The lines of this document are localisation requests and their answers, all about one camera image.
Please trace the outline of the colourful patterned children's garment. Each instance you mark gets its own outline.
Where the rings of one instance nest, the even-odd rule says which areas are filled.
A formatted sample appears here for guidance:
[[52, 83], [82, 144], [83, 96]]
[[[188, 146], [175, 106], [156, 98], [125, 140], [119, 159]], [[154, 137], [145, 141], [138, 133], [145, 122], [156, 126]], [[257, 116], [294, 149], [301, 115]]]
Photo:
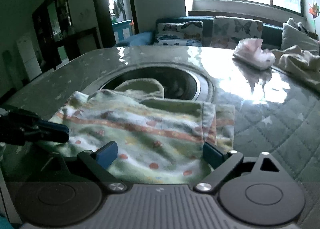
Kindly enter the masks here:
[[51, 118], [69, 128], [69, 140], [46, 146], [71, 157], [110, 141], [118, 155], [108, 171], [132, 183], [195, 183], [213, 168], [205, 144], [232, 150], [235, 107], [166, 99], [155, 79], [134, 79], [114, 90], [73, 93]]

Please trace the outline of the white refrigerator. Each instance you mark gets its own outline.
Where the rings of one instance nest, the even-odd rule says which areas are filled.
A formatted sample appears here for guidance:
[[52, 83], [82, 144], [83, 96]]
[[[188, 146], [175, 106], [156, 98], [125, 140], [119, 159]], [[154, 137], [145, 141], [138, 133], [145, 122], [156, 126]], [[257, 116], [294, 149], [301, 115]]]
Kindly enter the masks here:
[[27, 76], [30, 81], [37, 78], [41, 73], [41, 68], [37, 61], [36, 53], [29, 33], [25, 33], [16, 41], [18, 51], [23, 61]]

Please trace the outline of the dark wooden cabinet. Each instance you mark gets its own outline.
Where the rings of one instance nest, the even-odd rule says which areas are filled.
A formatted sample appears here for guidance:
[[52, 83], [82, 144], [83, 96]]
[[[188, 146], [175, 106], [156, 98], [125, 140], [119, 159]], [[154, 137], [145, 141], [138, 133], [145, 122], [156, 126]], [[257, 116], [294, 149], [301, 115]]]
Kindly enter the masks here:
[[100, 49], [97, 27], [75, 29], [68, 0], [45, 0], [32, 14], [44, 70]]

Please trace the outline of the pink white tissue pack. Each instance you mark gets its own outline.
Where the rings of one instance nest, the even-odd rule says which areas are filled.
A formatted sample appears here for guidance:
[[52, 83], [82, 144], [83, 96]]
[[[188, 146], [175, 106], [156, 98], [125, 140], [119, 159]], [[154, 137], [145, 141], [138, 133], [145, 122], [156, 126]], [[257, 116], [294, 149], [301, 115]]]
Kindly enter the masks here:
[[233, 55], [244, 63], [263, 71], [275, 63], [275, 55], [268, 49], [262, 49], [263, 39], [247, 38], [239, 41]]

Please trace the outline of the cream cloth on table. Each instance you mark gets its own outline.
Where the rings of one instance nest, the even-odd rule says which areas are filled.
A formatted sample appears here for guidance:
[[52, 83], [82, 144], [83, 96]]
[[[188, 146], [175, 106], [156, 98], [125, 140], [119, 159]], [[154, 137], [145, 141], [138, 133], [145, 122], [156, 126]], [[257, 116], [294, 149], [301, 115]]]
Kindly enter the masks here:
[[319, 55], [295, 45], [286, 50], [272, 50], [274, 66], [319, 92]]

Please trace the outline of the butterfly cushion right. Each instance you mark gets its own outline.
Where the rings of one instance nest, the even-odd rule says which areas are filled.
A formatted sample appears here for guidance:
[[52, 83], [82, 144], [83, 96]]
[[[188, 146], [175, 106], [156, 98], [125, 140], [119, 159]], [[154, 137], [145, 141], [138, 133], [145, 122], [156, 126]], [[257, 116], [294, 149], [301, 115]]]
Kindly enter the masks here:
[[262, 32], [263, 22], [260, 20], [215, 17], [210, 47], [234, 49], [242, 39], [261, 39]]

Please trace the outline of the butterfly cushion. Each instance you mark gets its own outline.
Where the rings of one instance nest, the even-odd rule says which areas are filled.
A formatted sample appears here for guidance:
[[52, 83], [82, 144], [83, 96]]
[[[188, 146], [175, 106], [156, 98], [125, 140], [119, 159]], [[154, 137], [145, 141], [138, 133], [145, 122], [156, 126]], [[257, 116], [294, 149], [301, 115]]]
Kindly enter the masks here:
[[260, 20], [215, 17], [210, 47], [234, 49], [242, 39], [261, 39], [262, 32], [263, 22]]
[[196, 46], [203, 41], [203, 22], [199, 20], [171, 23], [158, 23], [154, 45], [158, 46]]

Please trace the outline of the butterfly cushion left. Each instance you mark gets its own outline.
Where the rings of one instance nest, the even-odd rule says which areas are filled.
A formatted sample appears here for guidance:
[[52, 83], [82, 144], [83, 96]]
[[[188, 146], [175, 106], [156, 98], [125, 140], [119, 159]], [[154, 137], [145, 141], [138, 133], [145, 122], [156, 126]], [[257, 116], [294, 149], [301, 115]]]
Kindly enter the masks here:
[[203, 41], [203, 22], [199, 20], [171, 23], [158, 23], [154, 45], [158, 46], [196, 46]]

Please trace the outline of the blue sofa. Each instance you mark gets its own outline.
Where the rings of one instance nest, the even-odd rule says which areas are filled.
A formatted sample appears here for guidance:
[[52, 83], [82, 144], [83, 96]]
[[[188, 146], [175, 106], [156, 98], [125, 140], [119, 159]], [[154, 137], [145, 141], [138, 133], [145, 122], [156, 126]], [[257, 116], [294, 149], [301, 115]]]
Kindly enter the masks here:
[[263, 39], [263, 48], [280, 48], [282, 27], [260, 20], [228, 17], [162, 18], [153, 31], [132, 35], [116, 43], [117, 47], [140, 45], [204, 46], [234, 49], [240, 40]]

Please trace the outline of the white pillow on sofa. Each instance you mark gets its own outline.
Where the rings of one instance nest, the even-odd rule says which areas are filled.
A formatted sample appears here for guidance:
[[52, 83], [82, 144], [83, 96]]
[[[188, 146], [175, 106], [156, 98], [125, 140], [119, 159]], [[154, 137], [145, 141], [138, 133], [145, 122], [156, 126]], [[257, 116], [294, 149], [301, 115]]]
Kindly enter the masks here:
[[302, 22], [295, 22], [293, 18], [289, 18], [287, 22], [283, 23], [281, 50], [295, 45], [314, 55], [319, 55], [318, 41], [308, 36], [308, 30]]

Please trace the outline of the colourful pinwheel toy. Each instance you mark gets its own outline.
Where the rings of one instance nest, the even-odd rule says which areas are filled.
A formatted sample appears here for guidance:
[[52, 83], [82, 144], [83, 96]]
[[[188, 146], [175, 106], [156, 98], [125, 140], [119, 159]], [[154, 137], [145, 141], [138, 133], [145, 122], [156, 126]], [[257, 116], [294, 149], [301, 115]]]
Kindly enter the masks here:
[[314, 29], [315, 29], [315, 34], [317, 33], [316, 32], [316, 23], [315, 23], [315, 19], [317, 17], [319, 17], [319, 5], [314, 2], [313, 4], [309, 5], [309, 13], [312, 15], [312, 18], [313, 18], [313, 24], [314, 24]]

